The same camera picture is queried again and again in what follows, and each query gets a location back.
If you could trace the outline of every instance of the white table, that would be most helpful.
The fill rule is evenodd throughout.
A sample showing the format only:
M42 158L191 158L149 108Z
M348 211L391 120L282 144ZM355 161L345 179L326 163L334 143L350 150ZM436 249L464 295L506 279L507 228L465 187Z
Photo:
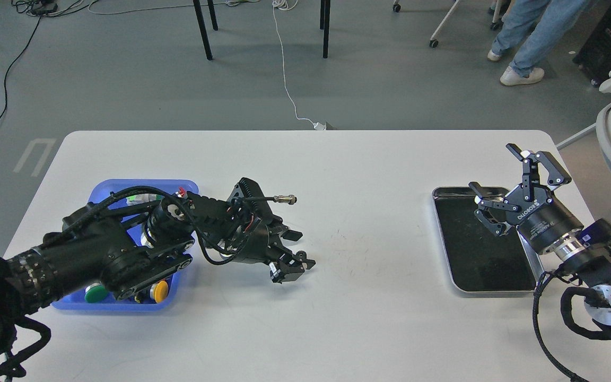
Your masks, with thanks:
M213 266L196 249L161 312L33 315L53 338L24 363L25 380L567 380L536 342L531 296L460 297L443 260L431 191L473 180L513 187L521 165L509 142L560 159L540 131L72 133L6 258L59 230L105 179L191 179L225 199L246 176L265 194L298 196L271 207L303 232L292 248L317 266L276 285L265 265ZM557 195L582 223L593 221L574 184ZM554 255L543 261L557 264ZM611 380L611 343L565 328L563 288L552 283L542 299L548 347L579 375ZM19 338L22 346L36 337Z

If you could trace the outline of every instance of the leg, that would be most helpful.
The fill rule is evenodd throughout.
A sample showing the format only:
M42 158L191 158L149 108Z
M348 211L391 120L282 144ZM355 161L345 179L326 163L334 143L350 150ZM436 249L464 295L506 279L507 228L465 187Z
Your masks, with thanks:
M572 137L567 138L567 140L564 140L558 143L557 145L555 145L555 148L557 148L558 150L562 150L563 148L574 143L574 141L578 141L581 138L584 138L585 136L589 135L590 133L594 131L596 131L596 124L592 124L591 126L583 129L582 131L576 133L575 135L572 135Z
M216 24L216 10L214 9L214 0L206 0L206 4L209 7L209 14L211 15L211 27L214 31L218 31L219 25Z
M325 43L322 47L322 58L329 56L329 11L331 9L331 0L325 1Z
M195 7L195 14L197 15L197 23L199 23L199 33L202 34L202 44L204 44L204 51L206 52L206 59L213 60L214 57L211 55L211 46L209 46L209 37L206 35L206 26L204 26L204 17L202 17L202 6L199 4L199 0L192 0L192 4Z
M444 15L444 18L442 19L440 24L437 26L437 28L435 29L435 31L431 35L431 43L430 43L431 44L431 48L435 48L437 46L437 35L442 30L442 27L447 22L449 17L451 17L451 14L454 13L454 10L456 10L456 7L459 5L459 2L461 2L461 0L454 0L454 4L452 4L451 8L449 8L447 14Z
M494 15L492 16L492 24L499 22L501 20L501 6L503 5L503 0L496 0L494 3Z
M325 0L320 0L320 29L325 28Z
M565 32L574 26L589 3L589 0L551 0L541 21L509 66L521 77L528 75L539 61L546 58Z
M510 8L503 28L492 43L492 52L500 56L504 51L521 43L527 36L529 27L539 18L550 1L518 0Z

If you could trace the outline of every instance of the bottle cap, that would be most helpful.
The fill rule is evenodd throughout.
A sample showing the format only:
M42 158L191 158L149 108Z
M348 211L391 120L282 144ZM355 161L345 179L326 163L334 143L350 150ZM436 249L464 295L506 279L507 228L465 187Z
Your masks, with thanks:
M107 292L104 286L100 283L93 283L84 290L84 301L89 303L103 301L110 292Z
M150 298L155 300L158 304L167 299L169 295L169 284L166 281L162 280L155 285L150 287Z

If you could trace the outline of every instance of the gray floor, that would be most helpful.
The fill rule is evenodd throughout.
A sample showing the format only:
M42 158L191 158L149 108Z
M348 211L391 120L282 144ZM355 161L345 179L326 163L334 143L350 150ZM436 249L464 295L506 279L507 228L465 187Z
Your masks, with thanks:
M179 3L185 2L104 0L94 9ZM462 2L439 47L431 49L429 36L449 0L404 0L400 14L391 12L390 0L334 1L327 60L321 57L319 3L300 0L277 17L299 113L335 128L540 129L561 141L593 123L611 101L611 94L591 87L570 54L580 50L607 1L584 14L542 62L547 74L540 84L513 89L499 85L507 60L485 60L495 36L485 12L489 2ZM61 7L68 4L60 0ZM123 15L84 10L41 20L10 73L9 109L0 123L0 254L50 158L72 131L312 128L294 118L284 93L269 0L219 5L216 12L221 28L210 29L211 62L204 58L191 7ZM0 112L3 73L36 21L0 2ZM34 176L45 146L34 146L26 161L20 159L38 138L49 140L40 143L49 144L51 155ZM86 155L92 154L87 147ZM185 157L183 149L172 154ZM594 216L611 220L611 174L595 137L562 155Z

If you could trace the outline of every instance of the white cable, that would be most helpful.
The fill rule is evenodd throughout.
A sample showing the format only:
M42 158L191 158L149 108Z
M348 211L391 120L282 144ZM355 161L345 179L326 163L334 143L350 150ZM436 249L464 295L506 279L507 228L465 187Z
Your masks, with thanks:
M294 105L294 115L296 116L296 119L299 120L305 120L305 121L310 121L310 123L312 123L313 127L315 127L316 123L314 123L311 119L309 118L300 118L299 117L299 113L298 111L296 111L296 102L294 102L294 99L291 98L291 95L289 94L289 89L286 88L286 67L284 66L284 44L282 43L282 37L280 36L280 31L279 29L277 29L277 17L275 17L275 9L280 9L278 8L277 5L275 5L275 3L278 3L280 0L273 0L272 5L272 19L275 20L275 31L277 32L277 38L280 39L280 49L282 49L282 76L284 77L284 90L286 90L286 96L289 97L289 100L291 101L291 104Z
M225 4L228 7L236 7L238 5L240 5L241 3L258 3L261 0L225 0Z
M121 12L111 12L111 13L103 13L103 12L95 12L94 10L91 9L91 6L94 5L95 3L99 2L100 0L93 0L92 3L89 4L88 6L88 10L89 12L91 12L92 14L102 14L102 15L111 15L111 14L128 14L131 12L140 12L140 11L152 11L152 10L168 10L171 8L184 8L184 7L194 7L193 4L185 4L185 5L170 5L168 7L154 7L154 8L138 8L135 10L128 10L128 11L121 11ZM225 0L225 2L223 3L214 3L214 5L227 5L228 7L236 7L237 5L240 5L241 3L258 3L261 0ZM208 4L201 4L202 7L206 7L208 6Z
M294 5L291 5L291 7L289 6L289 3L287 2L287 0L272 0L272 7L277 8L281 11L290 11L292 9L294 9L294 7L296 7L296 4L299 3L299 0L296 0L296 2L294 2Z
M79 7L80 5L82 5L83 2L84 2L84 0L77 0L77 2L73 3L73 5L70 5L70 7L68 7L66 10L51 12L49 14L46 14L46 16L56 15L56 14L63 14L65 12L68 12L69 10L72 10L72 9L74 9L76 7Z

